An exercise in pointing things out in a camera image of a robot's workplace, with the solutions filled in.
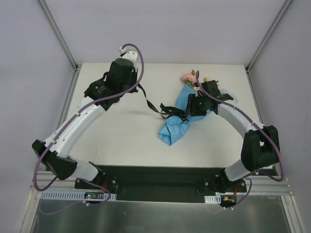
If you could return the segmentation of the black printed ribbon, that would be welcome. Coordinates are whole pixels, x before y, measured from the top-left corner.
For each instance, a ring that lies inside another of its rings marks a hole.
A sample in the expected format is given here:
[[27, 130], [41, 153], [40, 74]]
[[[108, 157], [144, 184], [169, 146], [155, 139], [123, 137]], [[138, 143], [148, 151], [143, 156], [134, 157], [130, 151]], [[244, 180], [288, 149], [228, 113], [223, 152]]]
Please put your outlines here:
[[179, 108], [176, 108], [176, 107], [172, 107], [172, 106], [165, 106], [163, 103], [160, 104], [160, 111], [147, 99], [147, 96], [146, 96], [146, 91], [144, 90], [144, 88], [138, 84], [138, 88], [140, 90], [142, 90], [143, 94], [144, 94], [144, 97], [146, 99], [146, 102], [147, 102], [147, 106], [153, 110], [154, 112], [158, 113], [158, 114], [161, 114], [162, 118], [163, 119], [168, 119], [172, 116], [176, 116], [176, 117], [179, 117], [182, 122], [184, 121], [188, 121], [188, 118], [187, 118], [187, 115], [185, 113], [185, 111], [179, 109]]

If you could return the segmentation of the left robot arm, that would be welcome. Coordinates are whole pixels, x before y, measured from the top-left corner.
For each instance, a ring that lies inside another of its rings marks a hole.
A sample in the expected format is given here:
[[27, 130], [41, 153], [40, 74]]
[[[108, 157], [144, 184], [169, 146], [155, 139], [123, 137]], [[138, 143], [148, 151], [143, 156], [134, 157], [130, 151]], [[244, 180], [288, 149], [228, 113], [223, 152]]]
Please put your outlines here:
[[90, 182], [99, 176], [100, 171], [94, 164], [76, 160], [70, 152], [86, 129], [117, 103], [124, 91], [136, 91], [133, 86], [137, 75], [134, 59], [116, 59], [102, 78], [89, 85], [71, 116], [50, 137], [33, 142], [35, 154], [56, 178], [65, 180], [73, 176]]

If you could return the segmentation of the blue wrapping paper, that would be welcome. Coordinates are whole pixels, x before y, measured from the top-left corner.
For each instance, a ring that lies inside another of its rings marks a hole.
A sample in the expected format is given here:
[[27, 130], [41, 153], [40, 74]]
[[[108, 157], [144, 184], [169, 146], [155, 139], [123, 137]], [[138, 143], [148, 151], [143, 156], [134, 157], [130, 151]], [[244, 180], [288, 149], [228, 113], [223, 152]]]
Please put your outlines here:
[[184, 85], [174, 107], [165, 106], [164, 104], [160, 105], [161, 113], [164, 115], [166, 121], [159, 130], [158, 135], [160, 139], [169, 146], [177, 142], [186, 134], [190, 128], [191, 122], [203, 120], [210, 114], [210, 111], [207, 111], [205, 116], [185, 115], [184, 111], [187, 107], [188, 95], [194, 93], [195, 91], [192, 88], [188, 85]]

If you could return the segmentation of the artificial flower bunch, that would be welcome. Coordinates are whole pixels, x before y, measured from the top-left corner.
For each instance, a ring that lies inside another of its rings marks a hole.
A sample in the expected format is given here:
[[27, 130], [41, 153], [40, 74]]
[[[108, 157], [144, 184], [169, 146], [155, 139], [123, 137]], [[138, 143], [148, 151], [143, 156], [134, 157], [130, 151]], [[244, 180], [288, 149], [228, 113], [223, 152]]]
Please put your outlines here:
[[[191, 70], [191, 72], [187, 71], [184, 72], [181, 76], [180, 76], [180, 80], [183, 81], [186, 85], [188, 85], [190, 88], [192, 88], [195, 92], [199, 89], [197, 81], [196, 81], [196, 71], [195, 70]], [[236, 103], [239, 102], [238, 97], [233, 94], [232, 92], [228, 91], [225, 88], [222, 88], [219, 84], [217, 84], [218, 89], [220, 90], [221, 94], [229, 94]]]

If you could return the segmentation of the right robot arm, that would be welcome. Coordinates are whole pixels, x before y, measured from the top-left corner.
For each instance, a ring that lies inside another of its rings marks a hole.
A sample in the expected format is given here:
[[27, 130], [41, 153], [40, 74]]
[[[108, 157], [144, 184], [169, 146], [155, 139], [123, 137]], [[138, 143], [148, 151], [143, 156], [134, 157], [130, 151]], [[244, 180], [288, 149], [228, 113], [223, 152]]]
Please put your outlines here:
[[243, 138], [241, 157], [222, 169], [210, 188], [224, 193], [227, 188], [254, 174], [271, 178], [264, 168], [279, 162], [278, 131], [275, 126], [256, 124], [238, 105], [236, 98], [218, 88], [215, 80], [196, 83], [195, 94], [188, 96], [186, 114], [204, 116], [208, 111], [225, 119]]

